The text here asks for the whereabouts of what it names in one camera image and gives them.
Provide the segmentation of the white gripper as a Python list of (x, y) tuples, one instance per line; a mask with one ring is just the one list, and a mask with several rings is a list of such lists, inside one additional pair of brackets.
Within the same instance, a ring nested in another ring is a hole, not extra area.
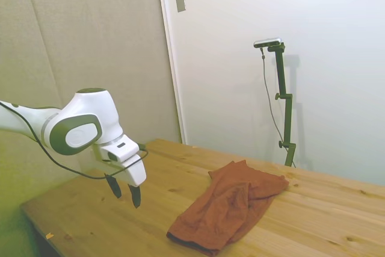
[(140, 185), (146, 180), (146, 171), (139, 155), (137, 145), (118, 147), (117, 145), (92, 147), (96, 157), (95, 166), (106, 173), (108, 185), (116, 198), (122, 191), (116, 179), (129, 184), (132, 203), (135, 208), (141, 205)]

